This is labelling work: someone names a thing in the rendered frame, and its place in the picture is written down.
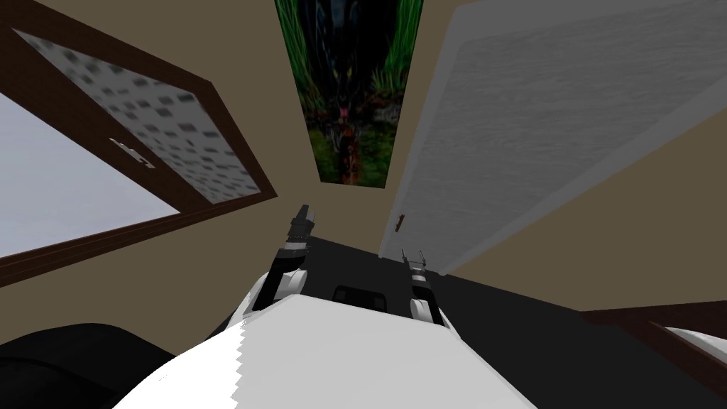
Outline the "grey door leaf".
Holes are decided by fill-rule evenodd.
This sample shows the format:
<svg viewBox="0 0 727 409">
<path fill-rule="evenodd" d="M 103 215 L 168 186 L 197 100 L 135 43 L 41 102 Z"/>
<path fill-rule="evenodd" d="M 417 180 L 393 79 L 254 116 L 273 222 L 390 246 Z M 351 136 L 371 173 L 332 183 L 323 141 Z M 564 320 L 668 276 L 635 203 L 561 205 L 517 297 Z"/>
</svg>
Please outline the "grey door leaf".
<svg viewBox="0 0 727 409">
<path fill-rule="evenodd" d="M 726 107 L 727 0 L 461 5 L 379 256 L 452 273 Z"/>
</svg>

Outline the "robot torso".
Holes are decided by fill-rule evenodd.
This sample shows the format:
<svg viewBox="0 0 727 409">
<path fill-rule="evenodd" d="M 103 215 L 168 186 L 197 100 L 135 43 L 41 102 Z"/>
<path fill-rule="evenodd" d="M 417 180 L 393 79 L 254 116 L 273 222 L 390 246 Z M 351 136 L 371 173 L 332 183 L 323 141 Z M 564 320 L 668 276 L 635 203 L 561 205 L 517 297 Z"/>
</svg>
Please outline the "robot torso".
<svg viewBox="0 0 727 409">
<path fill-rule="evenodd" d="M 237 312 L 114 409 L 537 409 L 446 322 L 289 295 Z"/>
</svg>

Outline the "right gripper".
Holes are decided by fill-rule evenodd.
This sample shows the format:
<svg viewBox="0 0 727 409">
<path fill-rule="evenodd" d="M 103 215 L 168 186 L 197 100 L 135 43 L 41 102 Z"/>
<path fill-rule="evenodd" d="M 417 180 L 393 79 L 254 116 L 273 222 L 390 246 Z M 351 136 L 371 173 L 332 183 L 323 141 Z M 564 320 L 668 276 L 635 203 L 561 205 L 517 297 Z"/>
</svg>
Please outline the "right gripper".
<svg viewBox="0 0 727 409">
<path fill-rule="evenodd" d="M 410 272 L 413 276 L 425 277 L 426 276 L 426 265 L 425 265 L 426 259 L 421 250 L 419 250 L 418 253 L 420 256 L 420 262 L 410 262 L 410 260 L 408 260 L 408 258 L 407 258 L 406 252 L 402 248 L 401 249 L 402 261 L 405 265 L 408 265 L 408 268 L 410 269 Z"/>
</svg>

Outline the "green plant wall picture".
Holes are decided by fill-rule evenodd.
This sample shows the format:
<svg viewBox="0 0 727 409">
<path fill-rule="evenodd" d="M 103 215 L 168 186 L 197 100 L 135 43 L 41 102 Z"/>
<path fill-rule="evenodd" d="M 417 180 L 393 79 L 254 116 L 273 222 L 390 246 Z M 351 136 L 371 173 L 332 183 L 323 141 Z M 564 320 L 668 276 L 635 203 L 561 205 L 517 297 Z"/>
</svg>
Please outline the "green plant wall picture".
<svg viewBox="0 0 727 409">
<path fill-rule="evenodd" d="M 425 0 L 274 0 L 324 183 L 384 188 Z"/>
</svg>

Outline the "white window latch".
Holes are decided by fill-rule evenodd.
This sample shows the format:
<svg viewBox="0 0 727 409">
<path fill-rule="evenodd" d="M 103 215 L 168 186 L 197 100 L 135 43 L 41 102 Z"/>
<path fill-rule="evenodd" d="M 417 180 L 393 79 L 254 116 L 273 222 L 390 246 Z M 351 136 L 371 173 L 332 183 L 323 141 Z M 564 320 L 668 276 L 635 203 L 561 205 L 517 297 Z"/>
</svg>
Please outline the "white window latch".
<svg viewBox="0 0 727 409">
<path fill-rule="evenodd" d="M 135 161 L 141 163 L 142 165 L 146 166 L 150 169 L 155 169 L 155 166 L 148 161 L 144 156 L 142 156 L 138 151 L 135 151 L 132 148 L 129 148 L 128 146 L 124 145 L 121 142 L 118 142 L 117 140 L 111 138 L 110 141 L 114 143 L 116 146 L 118 146 L 121 150 L 123 150 L 125 153 L 127 153 L 129 156 L 131 156 Z"/>
</svg>

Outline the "brown framed window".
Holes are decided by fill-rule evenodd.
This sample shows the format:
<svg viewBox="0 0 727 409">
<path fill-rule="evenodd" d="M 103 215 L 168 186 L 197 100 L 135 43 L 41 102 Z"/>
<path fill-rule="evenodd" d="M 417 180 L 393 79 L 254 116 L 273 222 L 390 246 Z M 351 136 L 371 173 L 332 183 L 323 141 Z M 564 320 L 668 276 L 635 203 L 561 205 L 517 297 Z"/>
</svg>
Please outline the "brown framed window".
<svg viewBox="0 0 727 409">
<path fill-rule="evenodd" d="M 210 81 L 0 0 L 0 288 L 275 196 Z"/>
</svg>

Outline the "dark brown wooden furniture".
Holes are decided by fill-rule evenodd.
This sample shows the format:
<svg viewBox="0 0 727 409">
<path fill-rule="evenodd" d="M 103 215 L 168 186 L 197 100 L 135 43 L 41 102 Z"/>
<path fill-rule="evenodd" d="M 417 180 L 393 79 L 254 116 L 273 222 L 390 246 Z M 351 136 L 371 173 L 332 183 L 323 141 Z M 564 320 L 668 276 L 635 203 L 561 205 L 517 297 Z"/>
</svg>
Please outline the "dark brown wooden furniture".
<svg viewBox="0 0 727 409">
<path fill-rule="evenodd" d="M 727 300 L 583 311 L 595 325 L 627 331 L 698 382 L 727 399 Z"/>
</svg>

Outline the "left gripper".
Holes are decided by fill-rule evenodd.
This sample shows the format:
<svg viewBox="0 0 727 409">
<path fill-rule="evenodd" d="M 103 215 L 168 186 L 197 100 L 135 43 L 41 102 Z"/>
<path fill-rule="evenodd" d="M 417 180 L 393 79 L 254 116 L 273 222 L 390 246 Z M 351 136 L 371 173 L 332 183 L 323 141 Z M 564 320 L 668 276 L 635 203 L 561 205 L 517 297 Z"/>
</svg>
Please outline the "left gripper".
<svg viewBox="0 0 727 409">
<path fill-rule="evenodd" d="M 290 223 L 288 232 L 289 243 L 305 243 L 310 237 L 315 225 L 315 212 L 310 212 L 309 206 L 304 204 Z"/>
</svg>

